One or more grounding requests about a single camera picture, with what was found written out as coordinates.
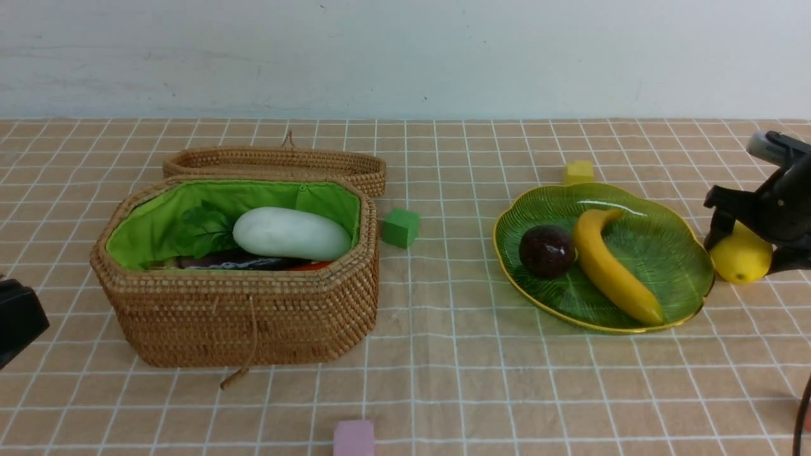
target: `basket loop handle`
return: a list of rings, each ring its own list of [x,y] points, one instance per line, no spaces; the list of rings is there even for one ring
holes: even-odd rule
[[[296,143],[293,142],[293,130],[288,130],[287,134],[285,135],[285,140],[281,142],[279,148],[285,148],[287,144],[290,144],[290,149],[296,149]]]
[[[253,335],[251,353],[248,355],[247,359],[245,359],[245,363],[242,364],[242,367],[238,371],[229,375],[228,378],[220,383],[220,389],[222,390],[225,390],[236,380],[249,373],[251,371],[251,368],[249,367],[251,365],[251,361],[253,361],[254,356],[256,356],[256,347],[259,345],[259,330],[257,329],[256,310],[254,309],[253,305],[253,296],[248,296],[248,305],[251,307],[251,333]]]

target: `red vegetable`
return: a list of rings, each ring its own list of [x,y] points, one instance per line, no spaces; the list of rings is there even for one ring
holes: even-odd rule
[[[329,266],[332,261],[319,261],[318,263],[313,263],[311,265],[304,265],[304,266],[295,266],[293,268],[287,269],[288,271],[315,271],[317,269],[325,268]]]

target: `yellow cube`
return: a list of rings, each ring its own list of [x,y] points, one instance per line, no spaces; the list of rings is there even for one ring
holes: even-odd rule
[[[566,165],[563,174],[564,185],[588,182],[594,182],[594,168],[591,167],[591,161],[576,160]]]

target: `dark red fruit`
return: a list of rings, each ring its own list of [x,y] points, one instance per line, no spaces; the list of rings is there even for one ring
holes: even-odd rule
[[[572,236],[555,225],[529,228],[518,245],[518,258],[532,275],[542,279],[564,276],[577,254]]]

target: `banana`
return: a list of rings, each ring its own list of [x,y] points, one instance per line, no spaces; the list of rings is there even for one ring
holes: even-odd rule
[[[589,209],[580,215],[572,234],[577,263],[620,310],[646,325],[661,325],[664,314],[659,301],[611,254],[603,241],[603,228],[622,214],[619,209]]]

